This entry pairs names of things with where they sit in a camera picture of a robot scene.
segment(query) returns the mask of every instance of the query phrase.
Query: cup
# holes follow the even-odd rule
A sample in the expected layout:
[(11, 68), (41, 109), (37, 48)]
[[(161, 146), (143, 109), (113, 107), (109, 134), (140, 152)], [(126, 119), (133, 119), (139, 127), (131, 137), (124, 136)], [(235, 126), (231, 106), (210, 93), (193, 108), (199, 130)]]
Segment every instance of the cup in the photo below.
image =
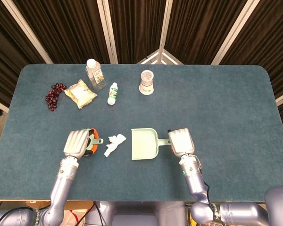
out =
[(150, 95), (153, 93), (153, 78), (154, 74), (150, 70), (145, 70), (141, 73), (141, 83), (139, 89), (143, 95)]

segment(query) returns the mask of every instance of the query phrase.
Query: light green dustpan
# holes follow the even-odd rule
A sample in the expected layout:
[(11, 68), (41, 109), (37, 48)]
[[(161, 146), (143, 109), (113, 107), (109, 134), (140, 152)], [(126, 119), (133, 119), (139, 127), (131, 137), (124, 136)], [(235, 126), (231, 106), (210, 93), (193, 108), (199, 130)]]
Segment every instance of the light green dustpan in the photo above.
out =
[(131, 129), (132, 160), (154, 159), (158, 155), (158, 147), (171, 145), (170, 139), (158, 139), (152, 128)]

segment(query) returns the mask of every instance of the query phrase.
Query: snack bag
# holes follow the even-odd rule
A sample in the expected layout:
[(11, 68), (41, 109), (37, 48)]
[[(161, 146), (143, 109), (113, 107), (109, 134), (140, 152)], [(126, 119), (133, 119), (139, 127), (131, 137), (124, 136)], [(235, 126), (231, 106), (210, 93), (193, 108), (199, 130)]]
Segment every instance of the snack bag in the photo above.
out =
[(70, 86), (64, 92), (76, 102), (79, 109), (82, 109), (85, 105), (91, 103), (91, 101), (98, 96), (87, 87), (82, 79), (80, 79), (77, 84)]

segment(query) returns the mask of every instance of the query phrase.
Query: plastic bottle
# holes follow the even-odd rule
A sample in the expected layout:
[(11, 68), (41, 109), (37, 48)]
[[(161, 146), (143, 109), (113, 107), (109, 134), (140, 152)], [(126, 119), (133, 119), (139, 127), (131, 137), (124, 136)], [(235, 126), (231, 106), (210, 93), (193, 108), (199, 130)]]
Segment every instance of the plastic bottle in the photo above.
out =
[(96, 91), (100, 91), (106, 86), (99, 62), (94, 59), (87, 60), (86, 73)]
[(108, 104), (109, 105), (114, 105), (115, 104), (115, 100), (117, 98), (117, 83), (114, 82), (109, 89), (109, 96), (108, 96)]

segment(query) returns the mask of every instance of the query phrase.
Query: grapes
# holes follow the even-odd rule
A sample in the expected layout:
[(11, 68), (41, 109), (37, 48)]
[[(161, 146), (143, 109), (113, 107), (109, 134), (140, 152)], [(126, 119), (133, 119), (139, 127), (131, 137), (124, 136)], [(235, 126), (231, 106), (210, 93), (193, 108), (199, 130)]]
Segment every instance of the grapes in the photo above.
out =
[(48, 92), (48, 95), (45, 96), (45, 101), (47, 102), (47, 108), (52, 112), (57, 108), (58, 97), (60, 93), (64, 92), (67, 87), (63, 83), (56, 83), (51, 86), (51, 90)]

